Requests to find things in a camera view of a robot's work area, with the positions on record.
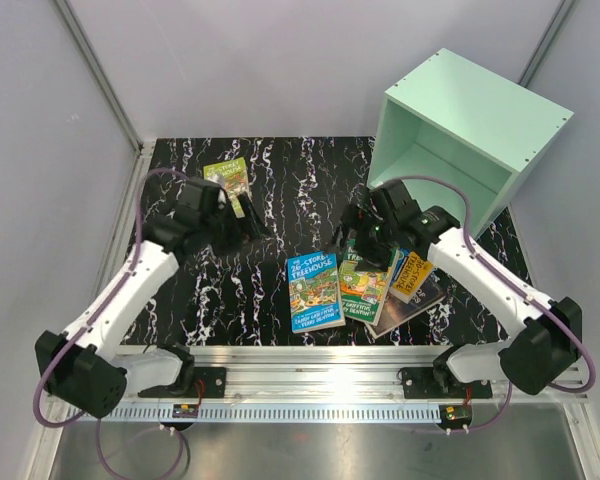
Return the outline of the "dark tale of two cities book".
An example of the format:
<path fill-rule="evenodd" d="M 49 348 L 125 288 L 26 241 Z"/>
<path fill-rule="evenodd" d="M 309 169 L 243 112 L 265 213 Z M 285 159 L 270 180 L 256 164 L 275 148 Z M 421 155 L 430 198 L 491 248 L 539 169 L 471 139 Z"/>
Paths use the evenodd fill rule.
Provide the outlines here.
<path fill-rule="evenodd" d="M 378 323 L 367 325 L 366 328 L 373 339 L 378 339 L 422 312 L 440 304 L 445 296 L 443 289 L 431 279 L 427 279 L 408 302 L 393 293 L 388 293 Z"/>

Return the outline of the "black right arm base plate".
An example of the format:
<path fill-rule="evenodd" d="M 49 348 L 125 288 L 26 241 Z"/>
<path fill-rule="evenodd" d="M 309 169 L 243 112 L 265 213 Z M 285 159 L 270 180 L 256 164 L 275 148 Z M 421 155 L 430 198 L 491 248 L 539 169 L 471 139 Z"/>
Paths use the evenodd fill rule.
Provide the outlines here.
<path fill-rule="evenodd" d="M 404 398 L 409 400 L 482 400 L 493 397 L 489 382 L 459 383 L 451 377 L 440 376 L 434 367 L 402 367 L 398 370 L 397 379 Z"/>

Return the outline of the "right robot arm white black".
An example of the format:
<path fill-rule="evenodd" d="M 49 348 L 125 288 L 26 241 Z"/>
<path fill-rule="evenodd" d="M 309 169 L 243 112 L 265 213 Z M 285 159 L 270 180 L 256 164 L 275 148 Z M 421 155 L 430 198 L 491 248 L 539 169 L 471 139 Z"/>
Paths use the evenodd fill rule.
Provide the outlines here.
<path fill-rule="evenodd" d="M 557 378 L 578 360 L 596 380 L 590 354 L 582 344 L 582 310 L 571 298 L 560 301 L 535 289 L 494 260 L 458 220 L 441 206 L 422 209 L 405 177 L 366 191 L 360 204 L 348 204 L 328 248 L 342 252 L 347 242 L 366 265 L 387 269 L 398 248 L 452 277 L 496 318 L 506 331 L 501 342 L 453 347 L 433 362 L 433 385 L 455 397 L 468 384 L 504 379 L 536 395 L 550 387 L 564 391 Z"/>

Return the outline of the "blue 26-storey treehouse book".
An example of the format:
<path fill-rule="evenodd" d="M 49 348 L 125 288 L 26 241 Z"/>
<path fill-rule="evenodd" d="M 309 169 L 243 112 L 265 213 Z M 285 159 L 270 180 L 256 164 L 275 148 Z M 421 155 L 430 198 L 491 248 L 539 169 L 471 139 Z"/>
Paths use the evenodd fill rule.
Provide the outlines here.
<path fill-rule="evenodd" d="M 319 251 L 288 259 L 287 279 L 294 334 L 346 324 L 334 253 Z"/>

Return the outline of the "orange 130-storey treehouse book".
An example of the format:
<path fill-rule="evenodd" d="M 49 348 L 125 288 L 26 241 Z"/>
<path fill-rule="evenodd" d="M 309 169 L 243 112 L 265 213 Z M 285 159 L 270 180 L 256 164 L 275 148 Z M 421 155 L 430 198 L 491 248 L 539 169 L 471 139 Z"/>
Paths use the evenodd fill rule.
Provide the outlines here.
<path fill-rule="evenodd" d="M 433 270 L 431 262 L 423 260 L 415 252 L 410 252 L 392 281 L 389 292 L 401 301 L 409 303 Z"/>

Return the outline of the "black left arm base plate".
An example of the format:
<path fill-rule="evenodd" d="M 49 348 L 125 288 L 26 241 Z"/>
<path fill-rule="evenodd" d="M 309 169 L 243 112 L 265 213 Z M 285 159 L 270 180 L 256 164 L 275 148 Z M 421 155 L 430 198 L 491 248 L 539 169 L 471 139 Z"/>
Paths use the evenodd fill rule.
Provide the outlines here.
<path fill-rule="evenodd" d="M 225 396 L 227 369 L 225 367 L 187 367 L 169 385 L 158 385 L 142 390 L 140 398 L 195 398 L 221 399 Z"/>

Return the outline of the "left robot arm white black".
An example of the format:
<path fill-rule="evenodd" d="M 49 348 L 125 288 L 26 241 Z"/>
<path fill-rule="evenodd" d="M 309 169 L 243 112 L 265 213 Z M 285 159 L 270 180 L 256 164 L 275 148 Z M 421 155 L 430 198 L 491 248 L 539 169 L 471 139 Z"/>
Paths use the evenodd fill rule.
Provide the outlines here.
<path fill-rule="evenodd" d="M 209 248 L 233 255 L 269 237 L 250 196 L 236 195 L 241 213 L 220 178 L 185 178 L 171 215 L 135 216 L 135 244 L 129 257 L 86 311 L 61 333 L 44 331 L 34 351 L 40 380 L 33 413 L 47 427 L 55 422 L 41 411 L 48 393 L 96 419 L 108 416 L 126 396 L 202 396 L 204 382 L 189 349 L 161 344 L 123 358 L 117 349 L 148 301 L 187 260 Z"/>

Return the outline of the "lime green 65-storey treehouse book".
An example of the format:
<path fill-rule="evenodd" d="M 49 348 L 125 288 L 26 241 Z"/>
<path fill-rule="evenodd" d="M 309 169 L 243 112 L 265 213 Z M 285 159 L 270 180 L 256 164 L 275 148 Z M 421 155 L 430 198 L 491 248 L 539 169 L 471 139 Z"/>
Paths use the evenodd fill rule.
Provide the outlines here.
<path fill-rule="evenodd" d="M 205 165 L 203 167 L 203 177 L 205 180 L 214 180 L 221 177 L 224 181 L 224 190 L 232 202 L 236 217 L 243 218 L 245 216 L 238 196 L 240 194 L 251 196 L 251 192 L 246 161 L 243 157 Z"/>

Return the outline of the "green 104-storey treehouse book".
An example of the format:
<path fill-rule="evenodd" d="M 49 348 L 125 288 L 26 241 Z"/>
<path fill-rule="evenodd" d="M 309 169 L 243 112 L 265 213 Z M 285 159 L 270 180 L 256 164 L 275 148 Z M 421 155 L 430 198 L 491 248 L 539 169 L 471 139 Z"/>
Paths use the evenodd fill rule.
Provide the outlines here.
<path fill-rule="evenodd" d="M 339 268 L 339 284 L 344 315 L 367 325 L 377 325 L 395 265 L 397 251 L 391 254 L 385 270 L 364 267 L 363 259 L 349 239 Z"/>

